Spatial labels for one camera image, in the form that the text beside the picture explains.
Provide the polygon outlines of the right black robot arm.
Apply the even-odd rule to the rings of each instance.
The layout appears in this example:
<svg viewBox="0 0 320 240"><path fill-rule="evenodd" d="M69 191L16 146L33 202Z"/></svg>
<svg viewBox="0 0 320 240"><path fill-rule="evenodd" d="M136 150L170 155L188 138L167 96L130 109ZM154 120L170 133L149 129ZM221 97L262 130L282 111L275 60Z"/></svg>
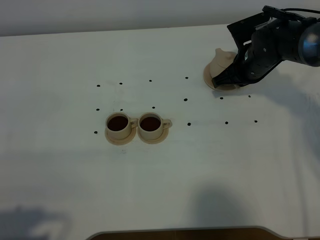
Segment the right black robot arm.
<svg viewBox="0 0 320 240"><path fill-rule="evenodd" d="M229 24L237 53L216 49L206 83L213 89L255 84L283 61L319 67L320 20L298 12L266 5L261 13Z"/></svg>

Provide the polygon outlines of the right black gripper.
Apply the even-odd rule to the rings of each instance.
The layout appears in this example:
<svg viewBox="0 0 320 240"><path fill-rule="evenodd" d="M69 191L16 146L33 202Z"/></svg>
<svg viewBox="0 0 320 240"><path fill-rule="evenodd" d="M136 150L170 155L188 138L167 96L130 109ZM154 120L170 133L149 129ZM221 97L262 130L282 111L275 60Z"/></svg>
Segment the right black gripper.
<svg viewBox="0 0 320 240"><path fill-rule="evenodd" d="M255 26L270 23L255 30ZM283 61L301 64L299 40L304 30L303 16L287 12L259 13L227 26L238 48L231 65L212 78L213 85L255 84Z"/></svg>

